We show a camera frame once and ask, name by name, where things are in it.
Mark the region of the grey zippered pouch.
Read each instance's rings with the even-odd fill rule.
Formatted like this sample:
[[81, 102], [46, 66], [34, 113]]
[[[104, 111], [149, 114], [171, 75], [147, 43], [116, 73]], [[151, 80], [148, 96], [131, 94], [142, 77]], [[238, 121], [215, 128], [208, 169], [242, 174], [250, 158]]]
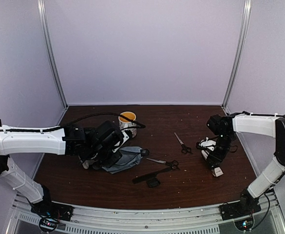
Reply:
[[148, 155], [148, 149], [138, 146], [123, 147], [113, 153], [109, 160], [102, 163], [101, 169], [113, 175], [139, 165], [142, 158]]

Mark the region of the silver scissors black handles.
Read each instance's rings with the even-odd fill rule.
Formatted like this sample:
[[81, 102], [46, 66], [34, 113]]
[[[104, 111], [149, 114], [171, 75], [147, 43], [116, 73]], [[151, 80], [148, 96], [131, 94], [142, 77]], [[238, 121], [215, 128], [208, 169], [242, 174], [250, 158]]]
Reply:
[[191, 147], [186, 146], [183, 141], [180, 139], [180, 137], [177, 135], [177, 133], [174, 133], [175, 137], [177, 138], [179, 144], [181, 145], [182, 149], [181, 152], [183, 154], [192, 154]]

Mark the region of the thinning scissors black handles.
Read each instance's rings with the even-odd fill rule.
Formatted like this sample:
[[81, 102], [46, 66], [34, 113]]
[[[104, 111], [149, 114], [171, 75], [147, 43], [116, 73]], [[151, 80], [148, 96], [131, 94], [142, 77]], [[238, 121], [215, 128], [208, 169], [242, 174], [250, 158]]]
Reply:
[[152, 159], [152, 158], [147, 158], [147, 160], [152, 161], [152, 162], [156, 162], [159, 164], [164, 164], [169, 166], [172, 170], [179, 170], [179, 162], [176, 160], [173, 161], [163, 161], [163, 160], [156, 160], [156, 159]]

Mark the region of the black hair comb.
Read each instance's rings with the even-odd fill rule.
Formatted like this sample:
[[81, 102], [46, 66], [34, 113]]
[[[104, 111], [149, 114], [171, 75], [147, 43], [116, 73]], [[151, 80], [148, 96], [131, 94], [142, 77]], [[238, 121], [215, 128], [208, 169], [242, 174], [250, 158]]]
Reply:
[[137, 184], [137, 183], [149, 180], [149, 179], [151, 179], [153, 177], [156, 177], [160, 173], [166, 173], [166, 172], [169, 172], [169, 171], [171, 171], [171, 168], [167, 167], [167, 168], [159, 170], [159, 171], [155, 171], [155, 172], [152, 172], [152, 173], [148, 173], [148, 174], [136, 177], [136, 178], [134, 178], [132, 180], [132, 182], [133, 182], [133, 184]]

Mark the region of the black clipper guard attachment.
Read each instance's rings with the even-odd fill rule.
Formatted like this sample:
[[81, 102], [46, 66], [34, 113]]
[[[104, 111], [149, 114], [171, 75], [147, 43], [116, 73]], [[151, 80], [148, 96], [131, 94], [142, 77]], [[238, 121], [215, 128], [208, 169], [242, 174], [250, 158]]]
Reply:
[[146, 183], [149, 188], [155, 188], [161, 184], [161, 182], [156, 177], [146, 180]]

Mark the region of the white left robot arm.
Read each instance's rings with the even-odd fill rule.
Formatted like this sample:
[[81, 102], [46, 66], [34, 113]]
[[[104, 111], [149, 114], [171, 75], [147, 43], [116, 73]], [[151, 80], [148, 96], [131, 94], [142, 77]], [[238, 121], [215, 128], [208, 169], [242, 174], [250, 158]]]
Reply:
[[32, 204], [50, 204], [49, 190], [22, 171], [11, 154], [44, 153], [77, 156], [81, 162], [104, 162], [128, 139], [128, 134], [110, 121], [97, 128], [17, 128], [0, 120], [0, 178]]

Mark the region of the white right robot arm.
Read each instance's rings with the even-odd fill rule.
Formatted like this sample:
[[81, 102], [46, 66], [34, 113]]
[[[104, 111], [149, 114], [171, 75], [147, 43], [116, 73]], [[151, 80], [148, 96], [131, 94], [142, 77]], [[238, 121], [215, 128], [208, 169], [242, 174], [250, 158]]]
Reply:
[[217, 176], [220, 164], [231, 149], [236, 136], [246, 136], [244, 147], [253, 156], [252, 165], [260, 166], [257, 178], [240, 194], [237, 206], [242, 211], [250, 211], [259, 197], [273, 188], [285, 175], [285, 114], [232, 113], [226, 116], [213, 115], [207, 127], [215, 139], [205, 138], [197, 142], [209, 168]]

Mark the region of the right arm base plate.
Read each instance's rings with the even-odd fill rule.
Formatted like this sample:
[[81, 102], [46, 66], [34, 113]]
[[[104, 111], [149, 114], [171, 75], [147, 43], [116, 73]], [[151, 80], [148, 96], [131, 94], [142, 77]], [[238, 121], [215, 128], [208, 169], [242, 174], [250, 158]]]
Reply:
[[255, 226], [254, 214], [260, 212], [261, 206], [255, 205], [252, 208], [241, 207], [240, 202], [223, 203], [219, 206], [222, 220], [233, 220], [239, 231], [247, 232]]

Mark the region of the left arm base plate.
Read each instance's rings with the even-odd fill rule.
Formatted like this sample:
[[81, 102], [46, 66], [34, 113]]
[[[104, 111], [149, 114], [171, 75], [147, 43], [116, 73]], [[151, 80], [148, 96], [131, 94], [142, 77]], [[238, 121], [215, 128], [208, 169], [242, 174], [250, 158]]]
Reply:
[[56, 230], [61, 221], [70, 221], [73, 214], [73, 206], [54, 202], [41, 201], [31, 203], [31, 212], [40, 217], [38, 227], [45, 233]]

